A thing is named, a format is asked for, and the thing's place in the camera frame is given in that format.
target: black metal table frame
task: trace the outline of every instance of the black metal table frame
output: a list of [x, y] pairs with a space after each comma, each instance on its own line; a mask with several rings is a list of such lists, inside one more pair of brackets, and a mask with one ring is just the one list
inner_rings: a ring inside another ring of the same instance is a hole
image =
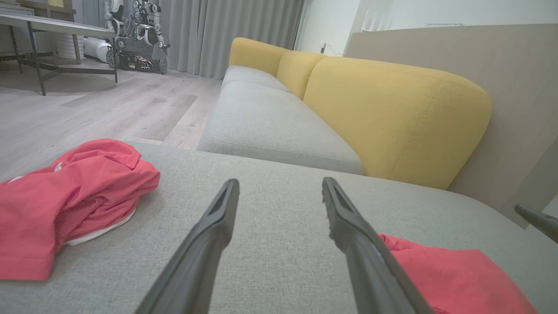
[[[50, 65], [50, 64], [44, 64], [41, 63], [39, 61], [39, 56], [45, 56], [45, 55], [51, 55], [52, 53], [46, 53], [46, 54], [38, 54], [37, 53], [37, 47], [35, 44], [35, 39], [33, 38], [33, 33], [35, 32], [44, 32], [43, 30], [34, 30], [31, 27], [31, 22], [27, 21], [27, 29], [29, 30], [29, 37], [31, 39], [31, 47], [33, 48], [33, 53], [31, 54], [31, 60], [29, 60], [29, 58], [27, 58], [25, 55], [20, 55], [18, 49], [17, 49], [17, 43], [16, 43], [16, 37], [13, 33], [13, 26], [8, 25], [9, 26], [9, 33], [12, 36], [12, 44], [13, 44], [13, 49], [16, 53], [15, 56], [10, 56], [10, 57], [3, 57], [2, 60], [17, 60], [17, 67], [20, 70], [20, 73], [23, 73], [23, 70], [21, 69], [21, 65], [28, 65], [28, 66], [32, 66], [35, 68], [35, 70], [37, 71], [37, 77], [39, 79], [39, 84], [41, 85], [41, 91], [42, 91], [42, 95], [45, 96], [46, 92], [45, 92], [45, 86], [44, 86], [44, 81], [51, 79], [55, 76], [58, 76], [62, 73], [83, 73], [83, 74], [114, 74], [114, 82], [118, 83], [118, 74], [116, 72], [116, 68], [114, 68], [113, 70], [103, 70], [103, 69], [84, 69], [84, 68], [61, 68], [59, 66], [54, 66], [54, 65]], [[113, 52], [114, 55], [114, 59], [116, 60], [116, 50], [110, 48]], [[45, 69], [45, 70], [49, 70], [51, 72], [48, 72], [46, 74], [42, 74], [41, 75], [41, 69]]]

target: wooden partition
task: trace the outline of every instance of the wooden partition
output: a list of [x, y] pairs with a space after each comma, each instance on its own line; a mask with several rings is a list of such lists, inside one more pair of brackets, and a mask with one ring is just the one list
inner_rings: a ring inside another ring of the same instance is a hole
[[540, 211], [558, 192], [558, 24], [362, 32], [345, 56], [452, 72], [488, 92], [486, 134], [448, 190], [522, 227], [516, 203]]

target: white tabletop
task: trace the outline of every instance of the white tabletop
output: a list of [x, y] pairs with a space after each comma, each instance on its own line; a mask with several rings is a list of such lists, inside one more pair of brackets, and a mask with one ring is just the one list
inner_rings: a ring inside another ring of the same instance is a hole
[[16, 27], [27, 27], [27, 22], [31, 22], [34, 30], [60, 32], [76, 35], [87, 35], [96, 37], [115, 37], [114, 31], [91, 25], [75, 22], [55, 20], [53, 18], [21, 15], [21, 14], [0, 14], [0, 24]]

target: curtain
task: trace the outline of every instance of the curtain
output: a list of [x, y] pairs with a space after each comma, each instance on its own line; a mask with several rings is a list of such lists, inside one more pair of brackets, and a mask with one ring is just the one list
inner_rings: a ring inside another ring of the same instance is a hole
[[169, 68], [223, 79], [236, 37], [292, 49], [303, 0], [161, 1]]

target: red fabric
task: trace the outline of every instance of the red fabric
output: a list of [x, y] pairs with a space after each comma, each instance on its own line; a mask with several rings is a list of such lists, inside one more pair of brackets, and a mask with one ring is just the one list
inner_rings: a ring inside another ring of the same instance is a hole
[[452, 251], [380, 235], [438, 314], [534, 314], [517, 285], [479, 250]]
[[140, 157], [123, 142], [95, 140], [0, 183], [0, 279], [46, 280], [68, 240], [130, 215], [159, 183], [159, 171]]

